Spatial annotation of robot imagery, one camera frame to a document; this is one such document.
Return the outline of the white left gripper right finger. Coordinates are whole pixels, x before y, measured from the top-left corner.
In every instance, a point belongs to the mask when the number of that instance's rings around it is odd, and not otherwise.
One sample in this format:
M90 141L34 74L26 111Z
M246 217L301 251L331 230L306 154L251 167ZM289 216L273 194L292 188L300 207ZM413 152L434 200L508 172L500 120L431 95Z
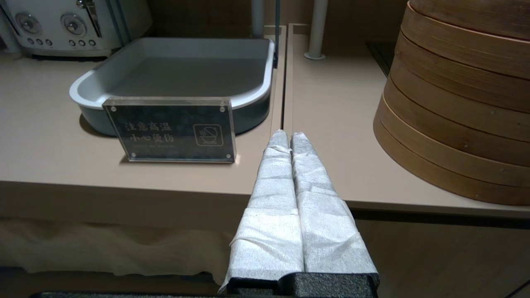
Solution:
M303 240L299 298L376 298L379 274L346 203L302 132L293 134L293 175Z

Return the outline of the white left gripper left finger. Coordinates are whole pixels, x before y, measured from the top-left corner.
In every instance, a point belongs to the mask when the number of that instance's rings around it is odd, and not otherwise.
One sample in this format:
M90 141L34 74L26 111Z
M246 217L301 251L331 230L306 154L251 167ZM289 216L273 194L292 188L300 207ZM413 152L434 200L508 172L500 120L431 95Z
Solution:
M263 151L230 249L228 270L218 291L222 294L240 282L275 286L282 277L304 269L292 151L283 130L273 134Z

